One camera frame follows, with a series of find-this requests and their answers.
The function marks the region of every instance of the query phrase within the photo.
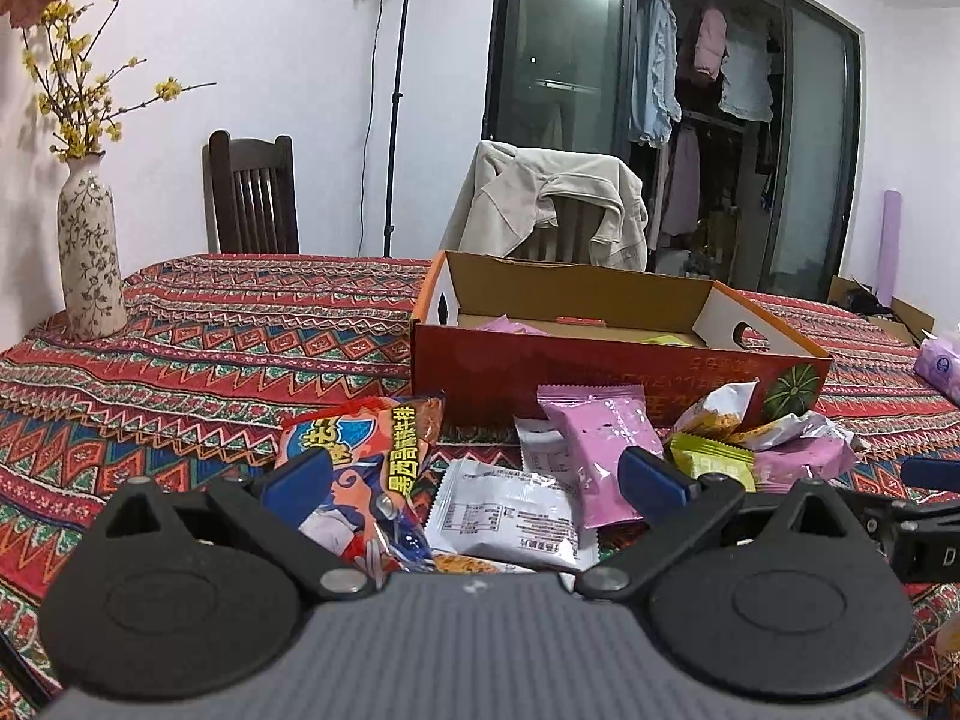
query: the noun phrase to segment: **power cord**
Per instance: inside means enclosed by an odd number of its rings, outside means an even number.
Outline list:
[[[367,147],[370,145],[370,131],[373,129],[373,92],[376,90],[376,44],[380,36],[380,24],[383,22],[383,1],[380,0],[380,9],[376,15],[376,29],[373,30],[373,56],[370,60],[370,117],[367,119],[367,136],[363,141],[363,170],[360,173],[360,242],[357,245],[357,256],[363,250],[363,210],[367,197]]]

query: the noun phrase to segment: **box handle hole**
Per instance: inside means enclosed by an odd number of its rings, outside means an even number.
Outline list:
[[[746,322],[741,322],[733,328],[733,342],[741,349],[751,352],[770,351],[770,341],[767,340],[767,337],[762,333],[757,333]]]

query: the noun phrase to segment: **pumpkin illustration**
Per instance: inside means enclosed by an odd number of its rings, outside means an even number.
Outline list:
[[[763,399],[763,417],[772,422],[789,413],[799,416],[808,412],[819,384],[813,365],[795,365],[771,384]]]

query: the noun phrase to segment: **snack bag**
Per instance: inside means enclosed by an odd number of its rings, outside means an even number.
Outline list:
[[[853,431],[817,412],[807,412],[802,416],[789,413],[745,433],[734,433],[727,441],[754,452],[765,452],[794,439],[843,439],[851,449],[858,452],[870,448],[870,445]]]
[[[736,430],[747,415],[757,380],[724,384],[702,397],[680,415],[675,433],[690,433],[705,439],[723,440]]]
[[[510,317],[507,317],[507,314],[503,314],[502,317],[498,317],[497,319],[491,319],[486,324],[481,324],[477,327],[477,330],[486,330],[488,333],[509,333],[515,336],[550,335],[549,333],[544,333],[544,331],[536,329],[536,327],[531,327],[529,324],[514,322]]]
[[[803,430],[809,423],[806,415],[797,416],[795,413],[789,413],[773,422],[768,422],[765,425],[760,425],[758,428],[747,430],[745,433],[734,433],[727,441],[735,443],[737,446],[742,446],[752,452],[763,452],[767,449],[773,449],[775,446],[792,442],[792,440],[798,439],[803,435]]]
[[[670,452],[678,469],[691,479],[705,473],[723,473],[741,483],[747,493],[757,491],[751,474],[752,452],[685,433],[672,437]]]
[[[617,469],[628,446],[664,456],[646,415],[642,386],[541,385],[536,400],[563,434],[577,469],[584,527],[641,519],[620,492]]]
[[[430,549],[408,496],[442,416],[439,398],[372,398],[288,425],[277,466],[326,450],[304,461],[323,467],[312,469],[316,504],[299,524],[301,533],[354,562],[378,586],[391,571],[431,569]],[[264,495],[264,504],[283,517],[282,495],[272,499],[271,504]]]
[[[944,336],[927,338],[920,345],[913,370],[960,406],[960,328]]]
[[[866,452],[870,449],[870,445],[856,433],[826,418],[822,413],[807,412],[803,418],[805,424],[803,434],[800,434],[802,439],[843,439],[854,452]]]
[[[496,560],[480,560],[480,557],[466,555],[443,555],[437,553],[433,562],[440,574],[533,574],[531,568],[512,565]]]
[[[316,447],[328,450],[335,466],[387,454],[392,463],[405,463],[394,466],[391,475],[410,480],[409,485],[393,481],[391,490],[409,495],[442,423],[443,399],[438,397],[371,397],[344,403],[285,423],[274,468]]]
[[[584,571],[598,560],[596,531],[551,476],[456,460],[443,474],[426,536],[435,553]]]
[[[684,341],[683,338],[676,336],[656,336],[656,338],[647,338],[644,343],[654,343],[657,346],[693,346],[690,341]]]
[[[523,470],[553,476],[572,495],[580,494],[577,466],[566,449],[566,439],[546,419],[514,418],[520,439]]]
[[[835,479],[856,465],[843,439],[797,439],[754,458],[754,477],[762,485],[792,485],[800,478]]]

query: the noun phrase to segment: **hanging clothes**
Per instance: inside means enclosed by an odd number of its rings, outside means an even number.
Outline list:
[[[709,5],[693,13],[680,46],[680,75],[697,86],[717,80],[727,49],[727,19]]]
[[[700,141],[693,127],[683,127],[677,136],[661,233],[686,235],[697,229],[699,221]]]
[[[765,26],[731,22],[727,28],[727,56],[721,65],[723,95],[720,110],[747,122],[771,122],[774,95],[770,91],[770,55]]]
[[[662,146],[682,113],[677,103],[677,17],[670,0],[649,0],[637,25],[630,140]]]

